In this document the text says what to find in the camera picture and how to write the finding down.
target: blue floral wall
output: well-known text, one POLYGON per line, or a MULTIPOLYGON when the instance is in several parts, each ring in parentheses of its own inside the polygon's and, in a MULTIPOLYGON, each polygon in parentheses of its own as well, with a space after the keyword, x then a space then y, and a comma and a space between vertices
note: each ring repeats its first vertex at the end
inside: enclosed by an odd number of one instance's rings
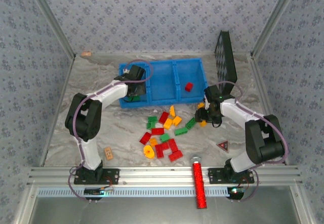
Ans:
POLYGON ((324 223, 324 0, 291 0, 257 58, 274 112, 324 223))
POLYGON ((34 0, 0 0, 0 223, 39 164, 70 66, 34 0))
POLYGON ((277 0, 47 0, 75 53, 250 51, 277 0))

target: gray marble floor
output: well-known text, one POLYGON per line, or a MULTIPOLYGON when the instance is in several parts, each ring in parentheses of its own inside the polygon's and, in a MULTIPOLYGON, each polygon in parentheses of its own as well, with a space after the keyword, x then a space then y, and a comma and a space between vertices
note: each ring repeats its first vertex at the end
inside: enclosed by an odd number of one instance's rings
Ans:
MULTIPOLYGON (((173 56, 173 55, 144 55, 138 57, 145 60, 166 60, 171 58, 201 57, 208 84, 217 82, 216 62, 214 56, 173 56)), ((72 68, 63 102, 60 106, 59 116, 45 166, 73 166, 80 163, 80 155, 75 141, 64 127, 64 121, 71 100, 76 93, 88 94, 111 82, 117 75, 118 65, 128 62, 135 57, 93 55, 83 59, 77 57, 72 68)), ((235 61, 238 85, 244 90, 241 102, 247 107, 262 113, 257 91, 254 87, 250 65, 246 61, 235 61)), ((175 105, 176 114, 183 118, 178 127, 194 116, 196 104, 175 105)), ((162 111, 169 111, 169 107, 146 107, 139 109, 121 109, 119 101, 114 102, 102 112, 101 128, 97 135, 98 151, 105 166, 189 166, 190 156, 198 153, 202 157, 202 165, 222 166, 225 160, 236 156, 245 148, 245 134, 235 122, 224 118, 220 128, 213 128, 211 124, 201 128, 197 124, 187 134, 175 137, 183 157, 173 163, 169 161, 165 151, 163 159, 148 159, 143 155, 143 145, 139 142, 146 132, 147 117, 160 116, 162 111), (216 144, 229 140, 229 153, 221 150, 216 144), (114 159, 107 161, 103 148, 111 147, 114 159)), ((174 126, 168 133, 174 136, 174 126)))

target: red glitter tube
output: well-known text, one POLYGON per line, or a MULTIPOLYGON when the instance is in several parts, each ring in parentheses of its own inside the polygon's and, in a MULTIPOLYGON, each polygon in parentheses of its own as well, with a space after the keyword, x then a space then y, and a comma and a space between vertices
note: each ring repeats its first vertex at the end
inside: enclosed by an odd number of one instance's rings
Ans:
POLYGON ((194 186, 196 188, 197 208, 207 208, 207 201, 204 188, 203 172, 201 171, 200 162, 194 162, 192 164, 194 186))

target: red block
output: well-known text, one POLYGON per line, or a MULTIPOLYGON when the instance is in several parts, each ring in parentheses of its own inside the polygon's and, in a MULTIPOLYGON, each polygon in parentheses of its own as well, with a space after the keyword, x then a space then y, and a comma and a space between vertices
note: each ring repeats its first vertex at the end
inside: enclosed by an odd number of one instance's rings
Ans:
POLYGON ((158 136, 164 134, 164 128, 152 128, 152 136, 158 136))
POLYGON ((145 145, 150 140, 151 136, 152 136, 151 133, 146 132, 144 134, 144 136, 142 137, 142 139, 140 139, 140 143, 142 143, 143 145, 145 145))
POLYGON ((188 82, 187 85, 186 85, 185 90, 186 90, 187 92, 190 92, 190 91, 192 90, 192 87, 193 87, 193 84, 192 84, 191 82, 188 82))
POLYGON ((170 149, 171 149, 172 153, 177 152, 179 150, 178 146, 177 146, 177 143, 176 143, 176 141, 174 139, 168 140, 168 143, 169 143, 169 146, 170 146, 170 149))
POLYGON ((169 149, 168 142, 164 142, 164 143, 161 143, 159 145, 160 145, 160 147, 162 148, 163 151, 169 149))
POLYGON ((155 150, 156 150, 156 157, 157 158, 163 158, 164 157, 163 149, 161 147, 161 144, 155 145, 155 150))
POLYGON ((163 112, 160 119, 158 120, 159 123, 164 124, 168 119, 169 114, 167 112, 163 112))
POLYGON ((183 155, 182 155, 182 152, 180 150, 177 151, 177 152, 172 153, 171 155, 169 155, 169 159, 170 159, 171 162, 173 162, 173 161, 175 161, 175 160, 177 160, 177 159, 179 159, 181 157, 183 157, 183 155))

